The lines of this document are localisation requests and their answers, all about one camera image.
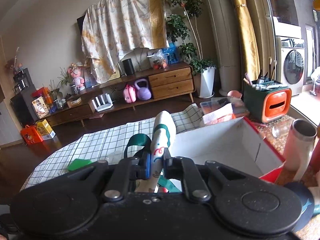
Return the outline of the white printed tote bag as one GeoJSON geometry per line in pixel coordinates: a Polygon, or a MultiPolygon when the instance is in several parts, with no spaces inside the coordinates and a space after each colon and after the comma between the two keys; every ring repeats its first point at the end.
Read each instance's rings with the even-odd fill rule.
{"type": "Polygon", "coordinates": [[[124,151],[124,158],[127,158],[127,150],[131,146],[142,146],[143,150],[150,152],[150,175],[148,179],[140,180],[136,188],[137,192],[154,192],[163,169],[163,154],[175,141],[175,138],[176,126],[170,113],[161,111],[155,117],[152,137],[138,133],[129,139],[124,151]]]}

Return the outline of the green sponge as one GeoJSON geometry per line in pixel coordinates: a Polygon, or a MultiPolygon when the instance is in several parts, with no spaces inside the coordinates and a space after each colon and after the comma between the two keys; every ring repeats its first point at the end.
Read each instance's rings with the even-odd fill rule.
{"type": "Polygon", "coordinates": [[[85,167],[91,164],[91,160],[88,159],[74,159],[67,167],[68,172],[75,171],[79,168],[85,167]]]}

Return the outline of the white checkered tablecloth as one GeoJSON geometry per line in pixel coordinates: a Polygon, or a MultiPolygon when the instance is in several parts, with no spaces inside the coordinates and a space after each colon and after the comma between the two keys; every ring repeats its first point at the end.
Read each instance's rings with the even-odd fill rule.
{"type": "MultiPolygon", "coordinates": [[[[184,111],[170,114],[176,126],[176,133],[191,131],[200,127],[203,113],[193,103],[184,111]]],[[[85,159],[95,162],[106,160],[109,164],[117,164],[123,158],[123,152],[129,139],[138,133],[146,134],[152,139],[155,117],[127,124],[102,131],[84,134],[80,139],[71,142],[67,146],[55,151],[52,155],[41,162],[29,178],[25,181],[22,189],[29,188],[57,176],[67,173],[68,166],[75,159],[85,159]]],[[[152,155],[161,157],[168,139],[164,146],[156,142],[152,155]]]]}

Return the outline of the red white cardboard box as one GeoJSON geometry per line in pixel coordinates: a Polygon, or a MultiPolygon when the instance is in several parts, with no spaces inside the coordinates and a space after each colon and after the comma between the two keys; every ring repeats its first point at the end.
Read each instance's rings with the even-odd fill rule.
{"type": "Polygon", "coordinates": [[[271,183],[280,175],[285,161],[247,118],[179,133],[169,152],[199,165],[214,160],[271,183]]]}

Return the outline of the tissue paper pack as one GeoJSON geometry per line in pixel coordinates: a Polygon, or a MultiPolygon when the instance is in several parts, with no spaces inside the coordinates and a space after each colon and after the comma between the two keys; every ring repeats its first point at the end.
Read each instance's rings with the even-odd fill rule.
{"type": "Polygon", "coordinates": [[[225,106],[205,114],[200,122],[200,126],[210,126],[214,124],[218,124],[221,122],[229,121],[235,119],[235,115],[233,113],[233,107],[231,103],[226,104],[225,106]]]}

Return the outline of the white wifi router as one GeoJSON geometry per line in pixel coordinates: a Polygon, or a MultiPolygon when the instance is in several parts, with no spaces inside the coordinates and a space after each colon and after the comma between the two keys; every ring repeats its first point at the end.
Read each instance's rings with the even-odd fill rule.
{"type": "Polygon", "coordinates": [[[107,93],[94,97],[91,102],[97,112],[102,112],[113,107],[112,99],[107,93]]]}

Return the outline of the purple kettlebell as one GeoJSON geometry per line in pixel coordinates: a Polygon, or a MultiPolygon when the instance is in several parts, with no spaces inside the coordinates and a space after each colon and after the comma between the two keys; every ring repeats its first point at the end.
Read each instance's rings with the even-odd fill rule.
{"type": "Polygon", "coordinates": [[[149,90],[149,83],[147,79],[136,80],[135,88],[136,88],[137,97],[139,98],[139,100],[146,101],[151,99],[152,95],[151,95],[151,91],[149,90]]]}

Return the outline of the clear plastic compartment box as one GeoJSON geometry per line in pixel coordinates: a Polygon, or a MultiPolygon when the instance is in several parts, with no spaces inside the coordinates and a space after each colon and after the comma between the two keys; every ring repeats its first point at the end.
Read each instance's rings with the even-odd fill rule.
{"type": "Polygon", "coordinates": [[[237,118],[249,115],[249,111],[245,107],[244,102],[239,98],[230,97],[230,96],[220,97],[220,98],[211,98],[210,101],[201,102],[200,107],[202,109],[203,114],[208,114],[215,110],[220,109],[221,107],[224,107],[229,103],[232,104],[233,114],[237,118]]]}

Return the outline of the yellow carton box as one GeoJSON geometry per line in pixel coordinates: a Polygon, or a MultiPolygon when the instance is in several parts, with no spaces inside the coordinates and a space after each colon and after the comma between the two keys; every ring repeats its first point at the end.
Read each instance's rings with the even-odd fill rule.
{"type": "Polygon", "coordinates": [[[35,127],[43,140],[53,139],[56,135],[46,119],[36,122],[35,127]]]}

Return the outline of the white steel tumbler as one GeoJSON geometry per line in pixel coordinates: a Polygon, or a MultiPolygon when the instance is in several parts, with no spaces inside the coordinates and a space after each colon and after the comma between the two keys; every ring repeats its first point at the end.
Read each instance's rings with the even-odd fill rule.
{"type": "Polygon", "coordinates": [[[317,129],[303,119],[292,122],[283,156],[285,158],[284,168],[295,171],[293,181],[301,180],[310,163],[314,149],[317,129]]]}

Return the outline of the dark round whale pouch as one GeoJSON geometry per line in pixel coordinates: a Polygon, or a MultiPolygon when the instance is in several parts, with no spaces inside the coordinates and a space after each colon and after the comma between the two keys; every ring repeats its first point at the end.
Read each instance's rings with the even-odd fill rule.
{"type": "Polygon", "coordinates": [[[293,229],[293,232],[297,232],[304,228],[306,224],[313,217],[313,212],[315,208],[315,200],[311,191],[302,183],[294,181],[284,185],[285,188],[293,191],[299,198],[301,203],[301,213],[300,218],[293,229]]]}

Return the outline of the floral cloth over TV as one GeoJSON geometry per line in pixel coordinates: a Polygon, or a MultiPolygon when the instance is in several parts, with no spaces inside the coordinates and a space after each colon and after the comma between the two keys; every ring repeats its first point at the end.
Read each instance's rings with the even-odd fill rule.
{"type": "Polygon", "coordinates": [[[96,82],[107,82],[130,51],[166,47],[166,14],[165,0],[101,0],[90,6],[81,42],[96,82]]]}

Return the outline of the washing machine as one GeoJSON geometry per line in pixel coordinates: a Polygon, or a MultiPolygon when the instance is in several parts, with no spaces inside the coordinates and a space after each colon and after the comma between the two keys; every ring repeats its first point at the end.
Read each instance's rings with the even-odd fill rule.
{"type": "Polygon", "coordinates": [[[305,42],[294,37],[276,36],[276,81],[288,86],[292,96],[302,92],[305,42]]]}

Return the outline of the tall green potted plant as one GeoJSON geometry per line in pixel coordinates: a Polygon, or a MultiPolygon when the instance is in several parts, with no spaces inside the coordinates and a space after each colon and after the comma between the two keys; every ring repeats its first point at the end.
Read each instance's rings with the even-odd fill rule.
{"type": "Polygon", "coordinates": [[[202,0],[167,0],[172,9],[181,12],[167,16],[166,29],[169,41],[181,40],[178,52],[189,63],[194,77],[197,96],[208,99],[214,96],[216,66],[211,59],[203,57],[203,49],[197,19],[202,14],[202,0]]]}

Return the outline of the yellow curtain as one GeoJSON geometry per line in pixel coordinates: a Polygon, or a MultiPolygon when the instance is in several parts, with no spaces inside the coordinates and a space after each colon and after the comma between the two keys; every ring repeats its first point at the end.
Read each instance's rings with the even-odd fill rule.
{"type": "Polygon", "coordinates": [[[246,0],[233,0],[239,22],[244,69],[251,80],[260,73],[260,61],[253,23],[246,0]]]}

